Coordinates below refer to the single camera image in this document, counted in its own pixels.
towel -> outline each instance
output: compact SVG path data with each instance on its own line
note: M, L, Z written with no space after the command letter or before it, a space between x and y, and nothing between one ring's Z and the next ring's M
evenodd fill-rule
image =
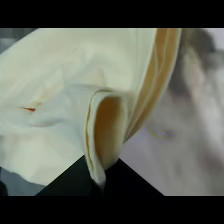
M44 28L0 55L0 166L48 185L85 155L91 178L144 124L172 74L180 28Z

cream cloth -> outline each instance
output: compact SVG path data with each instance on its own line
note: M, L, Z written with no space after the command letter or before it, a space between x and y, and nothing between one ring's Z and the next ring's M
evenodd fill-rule
M172 73L181 29L38 29L0 56L0 166L47 185L118 159Z

folded fabric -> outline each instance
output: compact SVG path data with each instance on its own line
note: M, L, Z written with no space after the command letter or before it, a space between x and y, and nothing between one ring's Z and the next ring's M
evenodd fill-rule
M99 185L151 114L181 29L38 29L0 56L0 166L47 185L85 155Z

